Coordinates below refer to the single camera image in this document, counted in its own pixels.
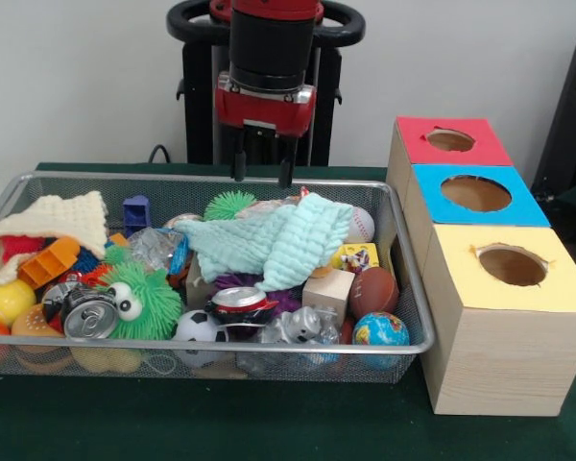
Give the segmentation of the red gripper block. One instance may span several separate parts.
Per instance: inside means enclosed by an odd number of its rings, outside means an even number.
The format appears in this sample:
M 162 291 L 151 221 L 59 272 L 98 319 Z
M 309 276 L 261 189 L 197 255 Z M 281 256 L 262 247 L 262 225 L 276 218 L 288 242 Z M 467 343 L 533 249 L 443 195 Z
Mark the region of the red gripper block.
M 316 87 L 312 85 L 305 85 L 296 93 L 278 95 L 215 89 L 219 121 L 236 128 L 232 177 L 237 182 L 244 180 L 246 175 L 243 128 L 249 126 L 273 130 L 280 135 L 277 145 L 280 158 L 278 185 L 280 188 L 292 185 L 298 138 L 309 129 L 316 97 Z

